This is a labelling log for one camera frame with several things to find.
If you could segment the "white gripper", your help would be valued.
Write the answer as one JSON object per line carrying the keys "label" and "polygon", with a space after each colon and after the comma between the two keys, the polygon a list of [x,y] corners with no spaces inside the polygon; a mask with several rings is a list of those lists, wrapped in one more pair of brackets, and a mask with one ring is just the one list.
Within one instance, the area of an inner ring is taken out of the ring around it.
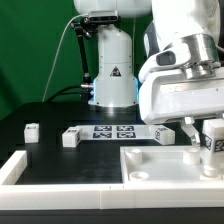
{"label": "white gripper", "polygon": [[180,69],[152,73],[139,90],[139,109],[146,124],[182,120],[182,130],[199,147],[194,119],[224,112],[224,68],[215,77],[196,80],[187,80]]}

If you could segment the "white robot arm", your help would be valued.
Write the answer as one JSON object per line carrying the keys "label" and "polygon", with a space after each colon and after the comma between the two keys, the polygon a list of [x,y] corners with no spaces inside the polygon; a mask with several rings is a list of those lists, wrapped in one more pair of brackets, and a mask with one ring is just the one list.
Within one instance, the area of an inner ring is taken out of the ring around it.
{"label": "white robot arm", "polygon": [[153,15],[138,75],[141,119],[149,125],[179,121],[198,146],[194,121],[224,113],[224,0],[73,1],[89,24],[111,11]]}

